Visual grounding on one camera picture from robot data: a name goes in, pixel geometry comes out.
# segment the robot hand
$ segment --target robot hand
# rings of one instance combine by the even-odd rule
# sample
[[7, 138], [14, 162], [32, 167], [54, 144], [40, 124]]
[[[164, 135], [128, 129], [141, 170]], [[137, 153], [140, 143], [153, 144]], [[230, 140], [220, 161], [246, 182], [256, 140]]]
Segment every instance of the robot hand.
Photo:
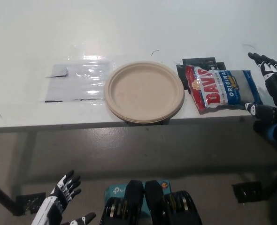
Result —
[[[80, 194], [81, 189], [75, 190], [80, 185], [80, 176], [70, 179], [74, 171], [68, 172], [55, 186], [49, 197], [40, 206], [32, 225], [59, 225], [62, 220], [62, 213], [68, 203]], [[73, 225], [87, 225], [96, 217], [95, 213], [89, 213], [85, 217], [71, 221]]]
[[78, 218], [76, 220], [61, 225], [88, 225], [95, 217], [96, 214], [94, 212], [91, 212], [87, 214], [85, 217]]
[[271, 124], [277, 123], [277, 108], [275, 107], [246, 103], [245, 108], [251, 115], [263, 122]]
[[248, 53], [249, 58], [255, 61], [258, 67], [261, 69], [262, 75], [268, 80], [273, 74], [277, 74], [277, 62], [273, 59], [268, 58], [265, 55], [260, 56], [256, 53]]

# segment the robotic finger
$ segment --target robotic finger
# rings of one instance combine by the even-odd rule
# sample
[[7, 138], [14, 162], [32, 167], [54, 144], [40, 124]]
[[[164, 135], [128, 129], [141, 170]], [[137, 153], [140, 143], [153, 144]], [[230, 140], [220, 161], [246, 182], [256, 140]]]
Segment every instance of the robotic finger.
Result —
[[87, 214], [85, 217], [78, 218], [76, 220], [64, 223], [62, 225], [88, 225], [95, 217], [96, 217], [96, 213], [91, 212]]
[[269, 105], [254, 105], [252, 103], [245, 104], [246, 110], [250, 112], [255, 118], [275, 124], [277, 123], [277, 108], [269, 106]]

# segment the stack of paper plates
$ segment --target stack of paper plates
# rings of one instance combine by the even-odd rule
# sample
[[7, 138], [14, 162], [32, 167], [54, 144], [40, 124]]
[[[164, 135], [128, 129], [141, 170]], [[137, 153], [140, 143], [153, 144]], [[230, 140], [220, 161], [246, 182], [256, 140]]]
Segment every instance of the stack of paper plates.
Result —
[[104, 95], [110, 110], [120, 119], [155, 123], [173, 116], [184, 101], [184, 88], [168, 67], [136, 62], [113, 72]]

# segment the gray floor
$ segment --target gray floor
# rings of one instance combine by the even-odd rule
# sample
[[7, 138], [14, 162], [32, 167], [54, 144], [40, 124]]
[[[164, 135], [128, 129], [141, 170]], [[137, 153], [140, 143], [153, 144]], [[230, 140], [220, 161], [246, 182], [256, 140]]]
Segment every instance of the gray floor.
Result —
[[[99, 224], [110, 184], [170, 179], [173, 191], [191, 194], [204, 225], [277, 225], [277, 193], [237, 204], [232, 191], [277, 172], [277, 151], [248, 122], [0, 134], [0, 187], [11, 196], [50, 192], [70, 169], [82, 176], [82, 193], [63, 222], [95, 211], [91, 224]], [[0, 225], [30, 225], [33, 216], [0, 206]]]

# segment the white robotic hand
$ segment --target white robotic hand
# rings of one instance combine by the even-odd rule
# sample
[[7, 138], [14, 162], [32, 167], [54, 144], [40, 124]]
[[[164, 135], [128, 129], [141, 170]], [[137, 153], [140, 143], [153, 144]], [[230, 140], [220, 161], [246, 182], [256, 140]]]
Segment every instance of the white robotic hand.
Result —
[[94, 212], [91, 212], [87, 214], [85, 217], [73, 220], [71, 222], [64, 223], [62, 225], [87, 225], [89, 224], [94, 218], [96, 217], [96, 214]]
[[[40, 206], [32, 225], [59, 225], [62, 213], [72, 199], [80, 194], [81, 189], [74, 190], [80, 185], [80, 176], [70, 179], [74, 171], [68, 172], [55, 186], [49, 197]], [[71, 221], [71, 225], [87, 225], [96, 217], [95, 213], [89, 213], [85, 217]]]

